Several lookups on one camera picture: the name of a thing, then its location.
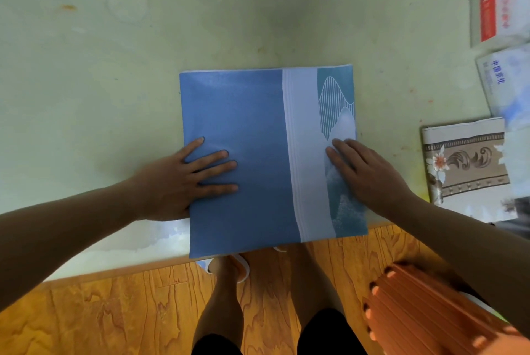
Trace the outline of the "person's right forearm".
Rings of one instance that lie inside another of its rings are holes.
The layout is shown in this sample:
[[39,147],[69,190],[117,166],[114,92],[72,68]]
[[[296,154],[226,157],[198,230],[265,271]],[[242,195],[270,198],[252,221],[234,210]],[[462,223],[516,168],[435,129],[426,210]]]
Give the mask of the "person's right forearm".
[[492,308],[530,338],[530,240],[414,194],[398,202],[388,218],[443,258]]

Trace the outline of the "person's right leg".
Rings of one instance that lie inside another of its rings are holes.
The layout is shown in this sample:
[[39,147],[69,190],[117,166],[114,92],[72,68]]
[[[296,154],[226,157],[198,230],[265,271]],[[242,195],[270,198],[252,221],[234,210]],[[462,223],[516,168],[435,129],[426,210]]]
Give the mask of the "person's right leg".
[[291,267],[291,298],[301,328],[304,329],[318,312],[326,309],[345,315],[335,287],[307,246],[289,244],[285,250]]

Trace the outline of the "person's left hand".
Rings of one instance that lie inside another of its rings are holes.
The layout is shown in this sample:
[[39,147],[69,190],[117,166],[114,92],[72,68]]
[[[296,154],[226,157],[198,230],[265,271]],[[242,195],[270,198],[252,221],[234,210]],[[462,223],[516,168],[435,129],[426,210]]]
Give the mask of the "person's left hand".
[[221,150],[187,162],[179,151],[148,164],[126,181],[133,220],[169,221],[189,217],[191,204],[203,198],[235,193],[236,184],[209,184],[193,180],[192,174],[231,161]]

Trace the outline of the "orange plastic stool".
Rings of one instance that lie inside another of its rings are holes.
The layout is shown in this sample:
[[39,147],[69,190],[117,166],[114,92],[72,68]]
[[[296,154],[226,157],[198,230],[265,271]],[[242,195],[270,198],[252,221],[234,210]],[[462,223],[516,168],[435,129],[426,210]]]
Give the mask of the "orange plastic stool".
[[364,312],[385,355],[530,355],[530,339],[492,308],[412,265],[371,282]]

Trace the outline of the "person's leg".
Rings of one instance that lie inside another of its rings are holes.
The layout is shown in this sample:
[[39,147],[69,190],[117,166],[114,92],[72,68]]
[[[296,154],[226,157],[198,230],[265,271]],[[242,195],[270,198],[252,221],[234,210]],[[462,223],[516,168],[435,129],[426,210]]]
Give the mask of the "person's leg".
[[307,246],[289,244],[285,250],[291,267],[291,298],[301,328],[304,329],[318,312],[326,309],[345,315],[335,287]]
[[241,349],[244,317],[237,298],[238,271],[222,258],[214,259],[210,266],[215,286],[198,320],[193,346],[206,335],[218,334]]

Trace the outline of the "blue sheet teal print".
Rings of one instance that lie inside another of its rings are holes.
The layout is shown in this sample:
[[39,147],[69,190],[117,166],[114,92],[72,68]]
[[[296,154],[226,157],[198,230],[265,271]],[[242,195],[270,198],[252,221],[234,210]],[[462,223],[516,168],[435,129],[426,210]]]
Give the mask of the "blue sheet teal print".
[[189,258],[364,236],[366,208],[331,164],[332,140],[356,139],[351,64],[180,73],[187,160],[225,150],[233,171],[206,184],[234,194],[190,207]]

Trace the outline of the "person's left forearm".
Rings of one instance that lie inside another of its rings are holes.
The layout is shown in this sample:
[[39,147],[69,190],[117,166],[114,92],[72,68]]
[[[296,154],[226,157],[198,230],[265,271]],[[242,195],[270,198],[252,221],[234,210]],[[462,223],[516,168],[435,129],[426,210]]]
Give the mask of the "person's left forearm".
[[129,181],[0,215],[0,312],[139,215]]

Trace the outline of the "folded white sheet floral band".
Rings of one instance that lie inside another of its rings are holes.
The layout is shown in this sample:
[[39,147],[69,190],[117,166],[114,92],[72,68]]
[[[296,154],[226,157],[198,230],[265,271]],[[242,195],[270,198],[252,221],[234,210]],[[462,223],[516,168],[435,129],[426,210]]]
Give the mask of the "folded white sheet floral band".
[[421,139],[432,204],[489,224],[518,217],[503,118],[426,126]]

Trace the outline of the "black shorts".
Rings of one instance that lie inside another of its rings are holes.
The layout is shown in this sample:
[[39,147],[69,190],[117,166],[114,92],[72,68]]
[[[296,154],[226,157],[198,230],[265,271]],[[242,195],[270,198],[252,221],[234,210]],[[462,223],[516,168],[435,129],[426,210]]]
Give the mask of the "black shorts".
[[[303,328],[297,355],[368,355],[349,326],[345,316],[335,309],[319,311]],[[209,334],[194,346],[191,355],[243,355],[227,338]]]

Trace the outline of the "white plastic package blue print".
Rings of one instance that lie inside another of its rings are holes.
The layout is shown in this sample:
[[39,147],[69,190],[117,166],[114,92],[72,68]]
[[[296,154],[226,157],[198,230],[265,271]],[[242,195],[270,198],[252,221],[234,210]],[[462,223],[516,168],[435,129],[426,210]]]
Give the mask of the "white plastic package blue print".
[[503,118],[509,131],[530,127],[530,43],[475,62],[492,117]]

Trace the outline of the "person's left leg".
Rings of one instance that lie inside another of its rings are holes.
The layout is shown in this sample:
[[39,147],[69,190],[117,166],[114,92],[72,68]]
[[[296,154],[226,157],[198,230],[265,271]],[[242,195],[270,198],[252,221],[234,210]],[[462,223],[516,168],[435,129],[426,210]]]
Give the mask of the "person's left leg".
[[244,317],[237,298],[238,271],[222,258],[214,259],[210,266],[215,286],[198,320],[193,346],[206,335],[218,334],[241,349]]

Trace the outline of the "person's right hand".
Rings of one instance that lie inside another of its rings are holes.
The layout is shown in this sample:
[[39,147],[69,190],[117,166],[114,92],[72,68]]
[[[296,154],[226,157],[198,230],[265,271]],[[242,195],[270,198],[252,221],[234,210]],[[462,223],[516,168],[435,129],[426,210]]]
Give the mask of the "person's right hand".
[[338,169],[332,163],[332,148],[326,154],[352,194],[368,209],[391,221],[407,211],[418,200],[394,167],[376,151],[356,140],[345,139],[361,155],[361,169]]

